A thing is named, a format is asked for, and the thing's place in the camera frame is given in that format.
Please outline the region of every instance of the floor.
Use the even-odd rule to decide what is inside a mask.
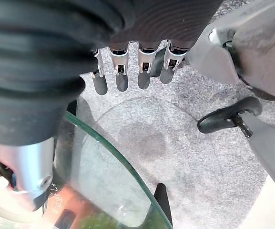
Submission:
[[[225,1],[215,17],[243,4]],[[121,93],[109,52],[103,50],[108,93],[97,95],[91,77],[85,76],[79,118],[130,161],[152,192],[159,182],[167,186],[175,229],[266,228],[252,227],[255,218],[249,212],[267,193],[267,184],[275,187],[240,130],[204,135],[196,127],[207,113],[252,94],[242,84],[213,82],[187,64],[170,84],[152,78],[149,88],[141,90],[136,43],[129,53],[129,88]],[[275,103],[261,102],[261,119],[275,123]]]

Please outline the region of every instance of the glass table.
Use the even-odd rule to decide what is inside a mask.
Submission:
[[[0,229],[172,229],[134,168],[96,131],[67,112],[56,139],[47,205],[28,213],[4,201]]]

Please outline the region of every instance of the silver metal cylinder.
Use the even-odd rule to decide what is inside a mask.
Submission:
[[[53,138],[27,146],[0,144],[0,163],[13,172],[7,189],[27,210],[37,210],[47,200],[53,150]]]

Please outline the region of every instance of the robotic arm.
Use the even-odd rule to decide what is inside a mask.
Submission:
[[[203,75],[222,83],[242,80],[275,96],[266,65],[259,69],[260,60],[267,61],[275,47],[275,1],[256,1],[207,25],[221,3],[0,0],[0,175],[16,199],[29,210],[46,201],[53,138],[67,104],[84,89],[79,75],[91,72],[96,92],[107,93],[102,47],[110,47],[120,91],[128,87],[129,42],[139,43],[138,85],[146,89],[158,45],[167,39],[162,83],[172,80],[185,58]],[[245,61],[258,54],[261,58]]]

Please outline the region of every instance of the curved glass edge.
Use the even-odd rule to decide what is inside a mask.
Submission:
[[[101,136],[99,133],[97,133],[95,130],[93,130],[91,127],[89,127],[87,124],[85,124],[83,121],[78,119],[76,116],[72,115],[69,112],[65,113],[64,118],[72,123],[75,126],[78,126],[83,131],[85,131],[87,134],[89,134],[92,138],[99,141],[116,159],[131,173],[131,175],[134,177],[134,179],[137,181],[137,183],[140,185],[142,190],[145,192],[149,200],[151,201],[151,204],[156,208],[160,216],[163,218],[166,226],[169,229],[173,229],[171,223],[169,222],[168,218],[166,217],[165,213],[161,209],[161,206],[157,203],[156,199],[154,198],[153,194],[150,192],[146,184],[143,182],[142,178],[139,176],[139,174],[136,172],[136,170],[133,168],[133,166],[127,161],[127,159],[103,136]]]

